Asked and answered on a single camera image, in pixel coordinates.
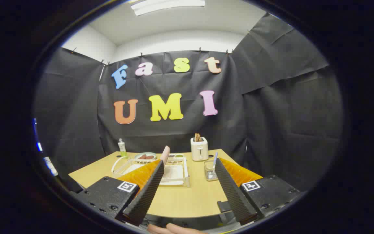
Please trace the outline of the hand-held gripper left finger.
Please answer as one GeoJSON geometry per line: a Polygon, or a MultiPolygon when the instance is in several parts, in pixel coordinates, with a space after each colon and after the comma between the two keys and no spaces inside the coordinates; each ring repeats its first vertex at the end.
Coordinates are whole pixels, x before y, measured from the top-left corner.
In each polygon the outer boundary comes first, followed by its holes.
{"type": "Polygon", "coordinates": [[[140,225],[164,174],[164,162],[155,160],[117,179],[105,176],[74,198],[101,216],[140,225]]]}

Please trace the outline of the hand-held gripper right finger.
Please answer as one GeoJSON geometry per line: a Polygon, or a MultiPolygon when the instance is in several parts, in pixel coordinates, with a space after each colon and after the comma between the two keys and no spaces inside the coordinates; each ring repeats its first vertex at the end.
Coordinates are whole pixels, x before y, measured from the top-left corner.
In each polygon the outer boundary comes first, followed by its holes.
{"type": "Polygon", "coordinates": [[[223,158],[217,159],[214,169],[236,221],[241,225],[279,212],[302,195],[277,175],[262,177],[223,158]]]}

